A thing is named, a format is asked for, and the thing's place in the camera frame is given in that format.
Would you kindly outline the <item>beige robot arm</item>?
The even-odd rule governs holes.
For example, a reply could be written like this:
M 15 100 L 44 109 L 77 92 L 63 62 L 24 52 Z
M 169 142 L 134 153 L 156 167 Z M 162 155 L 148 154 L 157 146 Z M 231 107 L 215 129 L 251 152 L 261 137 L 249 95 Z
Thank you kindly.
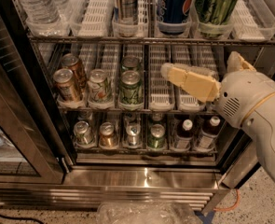
M 164 63 L 164 79 L 214 110 L 256 144 L 261 166 L 275 182 L 275 81 L 256 71 L 238 52 L 230 53 L 227 73 L 220 81 L 208 68 Z

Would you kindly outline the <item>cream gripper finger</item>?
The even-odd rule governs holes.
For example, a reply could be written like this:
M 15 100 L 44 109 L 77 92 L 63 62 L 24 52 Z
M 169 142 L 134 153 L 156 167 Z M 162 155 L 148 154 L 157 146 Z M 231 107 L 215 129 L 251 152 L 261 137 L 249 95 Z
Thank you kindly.
M 255 68 L 248 63 L 237 51 L 232 51 L 227 59 L 227 71 L 237 72 L 242 70 L 255 71 Z
M 164 79 L 203 103 L 213 102 L 219 97 L 221 84 L 211 69 L 181 63 L 164 63 L 160 67 L 160 73 Z

